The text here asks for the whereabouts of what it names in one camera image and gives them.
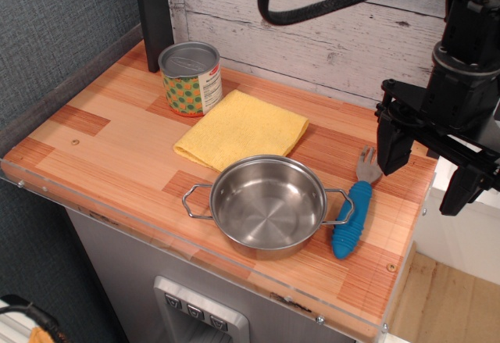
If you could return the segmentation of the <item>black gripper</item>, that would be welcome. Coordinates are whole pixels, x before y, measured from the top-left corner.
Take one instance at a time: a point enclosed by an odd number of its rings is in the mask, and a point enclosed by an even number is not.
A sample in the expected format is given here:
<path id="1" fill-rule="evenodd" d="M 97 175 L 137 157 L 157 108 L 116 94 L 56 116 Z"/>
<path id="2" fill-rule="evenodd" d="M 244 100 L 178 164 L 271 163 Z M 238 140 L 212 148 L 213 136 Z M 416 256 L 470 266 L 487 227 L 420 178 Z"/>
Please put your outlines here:
<path id="1" fill-rule="evenodd" d="M 482 193 L 483 171 L 499 166 L 499 125 L 493 113 L 475 116 L 464 127 L 440 123 L 421 110 L 425 88 L 394 79 L 384 80 L 377 104 L 377 161 L 388 176 L 408 161 L 414 141 L 459 166 L 452 174 L 440 211 L 456 216 Z"/>

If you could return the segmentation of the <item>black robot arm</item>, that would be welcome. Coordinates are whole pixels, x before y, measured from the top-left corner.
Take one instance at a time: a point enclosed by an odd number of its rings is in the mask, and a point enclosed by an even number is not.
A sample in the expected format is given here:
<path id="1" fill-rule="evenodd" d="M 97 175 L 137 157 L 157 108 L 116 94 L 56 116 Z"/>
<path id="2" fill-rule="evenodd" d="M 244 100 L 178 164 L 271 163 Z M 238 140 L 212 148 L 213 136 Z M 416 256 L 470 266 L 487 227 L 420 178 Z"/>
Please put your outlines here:
<path id="1" fill-rule="evenodd" d="M 499 0 L 446 0 L 445 30 L 425 88 L 392 79 L 377 105 L 378 164 L 389 175 L 413 142 L 457 166 L 440 211 L 457 215 L 499 189 Z"/>

